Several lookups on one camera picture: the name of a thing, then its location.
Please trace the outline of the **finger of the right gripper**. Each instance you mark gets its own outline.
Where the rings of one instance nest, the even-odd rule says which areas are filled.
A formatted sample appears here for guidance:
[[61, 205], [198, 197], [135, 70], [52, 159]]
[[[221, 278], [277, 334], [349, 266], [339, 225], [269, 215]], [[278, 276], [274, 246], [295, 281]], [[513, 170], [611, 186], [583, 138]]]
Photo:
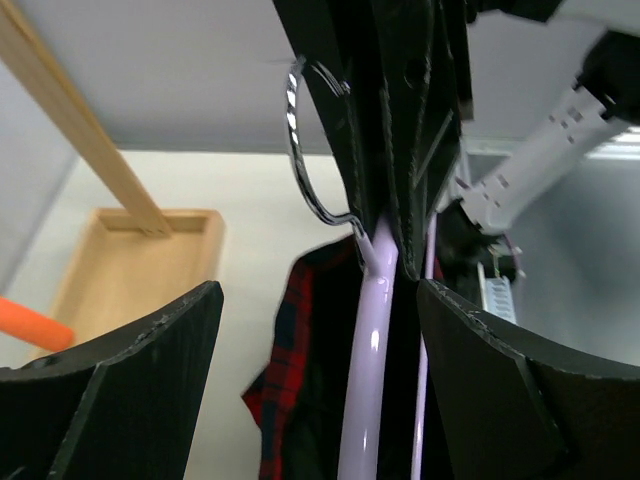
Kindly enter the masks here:
[[[294, 176], [323, 223], [351, 226], [362, 264], [376, 237], [395, 242], [386, 172], [381, 93], [382, 44], [392, 1], [277, 1], [294, 53], [285, 84], [286, 135]], [[331, 212], [314, 190], [300, 133], [301, 88], [310, 92], [346, 193], [347, 210]]]

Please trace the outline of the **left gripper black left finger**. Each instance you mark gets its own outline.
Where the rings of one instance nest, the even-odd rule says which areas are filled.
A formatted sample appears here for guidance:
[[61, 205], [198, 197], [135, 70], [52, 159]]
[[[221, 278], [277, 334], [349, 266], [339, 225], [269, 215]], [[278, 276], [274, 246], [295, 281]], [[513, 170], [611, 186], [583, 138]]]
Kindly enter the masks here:
[[91, 341], [2, 368], [2, 478], [183, 478], [223, 302], [206, 281]]

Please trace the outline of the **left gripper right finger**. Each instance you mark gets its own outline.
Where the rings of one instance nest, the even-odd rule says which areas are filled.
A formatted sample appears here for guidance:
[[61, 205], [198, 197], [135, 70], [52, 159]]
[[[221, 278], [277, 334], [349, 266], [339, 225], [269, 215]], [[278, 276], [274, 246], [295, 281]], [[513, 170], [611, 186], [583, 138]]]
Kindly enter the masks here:
[[511, 324], [432, 280], [417, 304], [457, 479], [636, 479], [639, 369]]

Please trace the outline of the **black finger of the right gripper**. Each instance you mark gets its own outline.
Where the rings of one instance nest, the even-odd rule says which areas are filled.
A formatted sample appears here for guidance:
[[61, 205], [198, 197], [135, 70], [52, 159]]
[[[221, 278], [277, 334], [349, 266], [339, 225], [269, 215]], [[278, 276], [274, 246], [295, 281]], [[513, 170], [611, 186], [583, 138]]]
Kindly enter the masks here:
[[375, 1], [389, 214], [404, 275], [421, 276], [430, 217], [473, 112], [467, 4]]

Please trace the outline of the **red plaid skirt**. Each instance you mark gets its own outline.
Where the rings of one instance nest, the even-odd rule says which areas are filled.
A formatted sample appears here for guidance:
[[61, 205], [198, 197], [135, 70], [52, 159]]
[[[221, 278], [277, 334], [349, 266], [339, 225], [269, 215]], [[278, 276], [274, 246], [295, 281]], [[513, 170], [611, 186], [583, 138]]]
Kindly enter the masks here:
[[[301, 255], [275, 316], [271, 355], [242, 399], [261, 431], [261, 479], [334, 479], [363, 273], [352, 237]], [[417, 283], [397, 276], [377, 476], [411, 474], [419, 362]]]

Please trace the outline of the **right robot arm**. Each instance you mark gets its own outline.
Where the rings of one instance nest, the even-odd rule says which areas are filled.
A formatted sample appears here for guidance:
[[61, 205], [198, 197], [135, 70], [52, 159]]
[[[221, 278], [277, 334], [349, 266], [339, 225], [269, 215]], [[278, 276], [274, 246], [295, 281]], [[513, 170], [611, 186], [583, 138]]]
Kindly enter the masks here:
[[[473, 257], [585, 154], [639, 122], [635, 1], [278, 1], [275, 10], [294, 53], [285, 122], [303, 198], [322, 222], [350, 224], [361, 243], [384, 220], [413, 280], [461, 150], [462, 124], [473, 116], [467, 27], [479, 14], [541, 24], [573, 17], [605, 31], [542, 124], [446, 208], [439, 244], [448, 263]], [[297, 118], [302, 85], [343, 181], [344, 214], [329, 212], [309, 181]]]

